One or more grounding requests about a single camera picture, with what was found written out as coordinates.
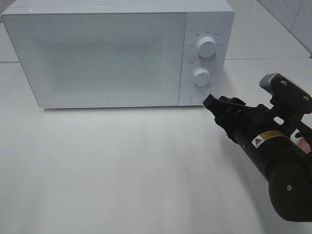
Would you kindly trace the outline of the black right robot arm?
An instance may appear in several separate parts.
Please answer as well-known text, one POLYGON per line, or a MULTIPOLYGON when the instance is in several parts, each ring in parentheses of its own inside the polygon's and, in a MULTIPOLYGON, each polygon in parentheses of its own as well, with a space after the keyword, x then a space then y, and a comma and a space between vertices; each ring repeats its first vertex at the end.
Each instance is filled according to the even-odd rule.
POLYGON ((292 140, 291 134, 312 144, 312 130, 290 111, 284 124, 263 104, 249 107, 234 97, 209 95, 203 105, 228 138, 238 144, 269 184, 273 208, 286 221, 312 220, 312 155, 292 140))

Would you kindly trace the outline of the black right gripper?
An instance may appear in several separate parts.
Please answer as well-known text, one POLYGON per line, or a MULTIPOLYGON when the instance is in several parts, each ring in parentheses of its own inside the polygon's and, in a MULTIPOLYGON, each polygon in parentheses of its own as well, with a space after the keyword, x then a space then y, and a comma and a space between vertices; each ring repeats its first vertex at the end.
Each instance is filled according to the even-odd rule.
POLYGON ((240 146, 294 146, 285 127, 270 114, 272 108, 263 104, 250 107, 236 97, 215 98, 213 95, 208 95, 203 105, 227 136, 240 146))

